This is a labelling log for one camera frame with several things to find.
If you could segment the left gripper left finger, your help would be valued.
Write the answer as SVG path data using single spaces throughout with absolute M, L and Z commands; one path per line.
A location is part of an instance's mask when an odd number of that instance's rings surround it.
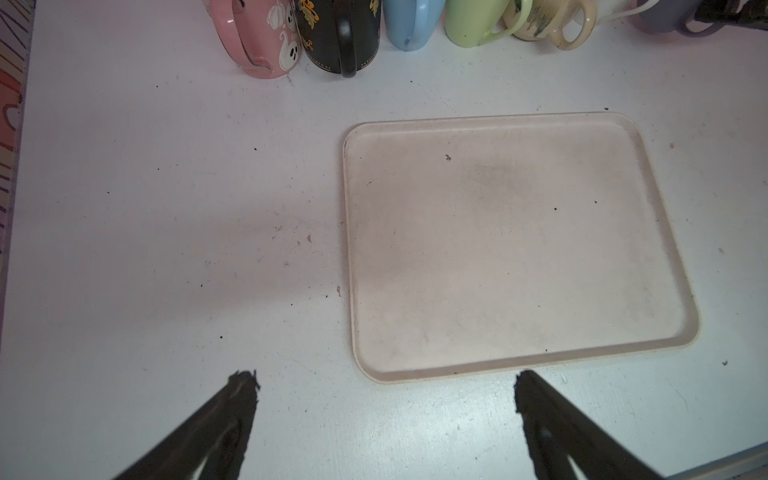
M 120 479 L 236 479 L 258 405 L 255 371 L 237 371 Z

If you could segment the purple mug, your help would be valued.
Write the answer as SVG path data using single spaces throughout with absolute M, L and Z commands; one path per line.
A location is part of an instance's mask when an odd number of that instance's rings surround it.
M 702 0 L 662 0 L 639 13 L 632 25 L 647 34 L 679 33 L 689 38 L 703 38 L 724 27 L 722 23 L 706 23 L 695 19 Z

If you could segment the light blue mug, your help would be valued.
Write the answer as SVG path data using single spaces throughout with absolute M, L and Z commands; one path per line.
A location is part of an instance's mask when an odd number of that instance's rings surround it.
M 389 41 L 403 51 L 423 48 L 436 29 L 445 4 L 445 0 L 384 0 Z

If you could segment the pink mug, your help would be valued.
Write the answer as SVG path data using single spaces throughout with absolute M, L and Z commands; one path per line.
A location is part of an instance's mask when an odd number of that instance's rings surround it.
M 205 3 L 219 40 L 247 75 L 288 75 L 302 52 L 293 3 L 282 0 L 209 0 Z

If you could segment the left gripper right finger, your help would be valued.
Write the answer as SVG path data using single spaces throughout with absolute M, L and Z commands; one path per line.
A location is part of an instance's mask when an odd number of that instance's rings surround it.
M 574 466 L 588 479 L 660 477 L 535 371 L 517 376 L 514 394 L 538 479 L 574 479 Z

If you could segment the beige ceramic teapot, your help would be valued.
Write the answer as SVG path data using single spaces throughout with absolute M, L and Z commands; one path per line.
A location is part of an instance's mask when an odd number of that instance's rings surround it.
M 581 30 L 573 40 L 564 35 L 565 26 L 577 11 L 583 14 Z M 592 34 L 597 21 L 597 4 L 591 0 L 511 1 L 502 15 L 507 28 L 516 27 L 513 35 L 523 41 L 550 40 L 558 49 L 571 51 L 580 47 Z

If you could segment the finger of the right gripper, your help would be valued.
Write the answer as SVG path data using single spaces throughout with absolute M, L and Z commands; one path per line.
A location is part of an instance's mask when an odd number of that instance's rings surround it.
M 766 30 L 767 0 L 706 0 L 695 10 L 694 19 L 719 26 Z

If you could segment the black skull mug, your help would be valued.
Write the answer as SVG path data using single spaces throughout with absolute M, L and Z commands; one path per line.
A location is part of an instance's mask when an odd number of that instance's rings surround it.
M 352 78 L 375 58 L 379 0 L 296 0 L 293 6 L 304 51 L 318 68 Z

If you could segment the green mug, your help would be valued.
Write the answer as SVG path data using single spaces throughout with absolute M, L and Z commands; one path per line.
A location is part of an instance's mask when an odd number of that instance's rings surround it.
M 532 1 L 508 0 L 448 0 L 445 12 L 445 32 L 449 40 L 462 48 L 473 48 L 516 33 L 532 11 Z M 512 20 L 494 32 L 508 7 Z

